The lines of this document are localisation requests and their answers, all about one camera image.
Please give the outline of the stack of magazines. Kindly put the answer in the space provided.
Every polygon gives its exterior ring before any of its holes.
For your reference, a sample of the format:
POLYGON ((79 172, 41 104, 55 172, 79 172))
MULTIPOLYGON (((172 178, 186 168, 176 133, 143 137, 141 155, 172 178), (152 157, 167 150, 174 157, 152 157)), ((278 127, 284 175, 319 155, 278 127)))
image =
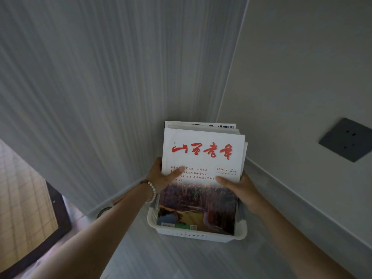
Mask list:
POLYGON ((177 182, 239 181, 248 143, 236 124, 165 121, 162 173, 184 166, 177 182))

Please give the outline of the person's left hand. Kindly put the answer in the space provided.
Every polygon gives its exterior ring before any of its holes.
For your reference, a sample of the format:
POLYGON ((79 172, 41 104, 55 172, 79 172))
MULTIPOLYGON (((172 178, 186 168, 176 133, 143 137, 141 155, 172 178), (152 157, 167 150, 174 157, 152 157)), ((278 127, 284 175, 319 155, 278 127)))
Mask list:
POLYGON ((146 180, 150 181, 150 183, 154 186, 156 193, 160 193, 163 191, 167 186, 163 185, 163 176, 161 172, 162 168, 162 157, 158 157, 151 167, 146 180))

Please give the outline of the bed with checked cover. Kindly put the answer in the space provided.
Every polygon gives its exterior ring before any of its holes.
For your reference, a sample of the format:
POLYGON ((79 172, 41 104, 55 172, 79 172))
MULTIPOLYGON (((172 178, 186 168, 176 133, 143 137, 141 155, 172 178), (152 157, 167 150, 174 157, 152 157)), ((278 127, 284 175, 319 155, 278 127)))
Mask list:
POLYGON ((0 279, 13 279, 72 230, 63 196, 0 140, 0 279))

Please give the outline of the white plastic basket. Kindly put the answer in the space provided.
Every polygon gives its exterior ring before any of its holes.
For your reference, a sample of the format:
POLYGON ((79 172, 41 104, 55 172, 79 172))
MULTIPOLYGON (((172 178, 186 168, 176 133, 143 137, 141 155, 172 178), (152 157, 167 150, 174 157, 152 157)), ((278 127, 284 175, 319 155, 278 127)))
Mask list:
POLYGON ((240 200, 238 200, 237 202, 234 235, 223 235, 211 232, 208 233, 203 231, 157 225, 158 201, 159 196, 157 196, 156 199, 151 202, 147 213, 147 222, 152 228, 156 229, 159 234, 221 243, 227 243, 232 240, 243 240, 247 235, 247 222, 245 219, 244 206, 240 200))

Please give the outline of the dark grey wall socket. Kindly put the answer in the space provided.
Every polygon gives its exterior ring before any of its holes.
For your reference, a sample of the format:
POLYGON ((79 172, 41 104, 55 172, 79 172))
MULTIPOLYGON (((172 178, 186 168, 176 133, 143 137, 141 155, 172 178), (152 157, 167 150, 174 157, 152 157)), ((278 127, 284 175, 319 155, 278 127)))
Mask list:
POLYGON ((372 151, 372 129, 341 118, 319 140, 319 145, 355 163, 372 151))

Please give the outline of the person's right forearm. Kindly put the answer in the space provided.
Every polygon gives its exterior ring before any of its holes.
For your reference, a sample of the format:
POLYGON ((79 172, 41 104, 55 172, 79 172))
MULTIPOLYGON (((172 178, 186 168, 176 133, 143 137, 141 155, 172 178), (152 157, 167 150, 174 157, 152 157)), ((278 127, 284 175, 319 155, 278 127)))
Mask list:
POLYGON ((260 194, 254 198, 254 213, 261 218, 298 279, 356 279, 260 194))

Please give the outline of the person's right hand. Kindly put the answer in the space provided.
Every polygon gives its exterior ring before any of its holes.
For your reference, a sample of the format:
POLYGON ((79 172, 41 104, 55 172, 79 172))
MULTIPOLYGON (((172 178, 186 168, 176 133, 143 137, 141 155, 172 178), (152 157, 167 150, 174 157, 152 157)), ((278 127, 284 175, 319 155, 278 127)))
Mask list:
POLYGON ((247 206, 251 213, 259 215, 261 213, 262 205, 265 202, 265 198, 259 193, 258 189, 244 170, 238 183, 240 183, 240 185, 237 189, 230 190, 233 191, 247 206))

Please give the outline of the person's left forearm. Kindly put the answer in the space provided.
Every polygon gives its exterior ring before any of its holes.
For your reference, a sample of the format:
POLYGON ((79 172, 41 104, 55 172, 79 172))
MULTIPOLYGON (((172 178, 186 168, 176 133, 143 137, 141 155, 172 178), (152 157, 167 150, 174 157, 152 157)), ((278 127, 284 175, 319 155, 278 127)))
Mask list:
POLYGON ((113 208, 69 239, 28 279, 100 279, 140 209, 155 192, 150 182, 131 189, 113 208))

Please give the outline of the white magazine with landscape photo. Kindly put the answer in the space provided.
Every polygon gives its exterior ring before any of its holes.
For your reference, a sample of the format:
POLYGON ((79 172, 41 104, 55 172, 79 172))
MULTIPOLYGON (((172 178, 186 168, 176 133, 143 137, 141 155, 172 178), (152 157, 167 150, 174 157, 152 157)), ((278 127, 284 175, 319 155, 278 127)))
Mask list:
POLYGON ((237 202, 236 194, 216 180, 175 179, 159 194, 157 225, 234 235, 237 202))

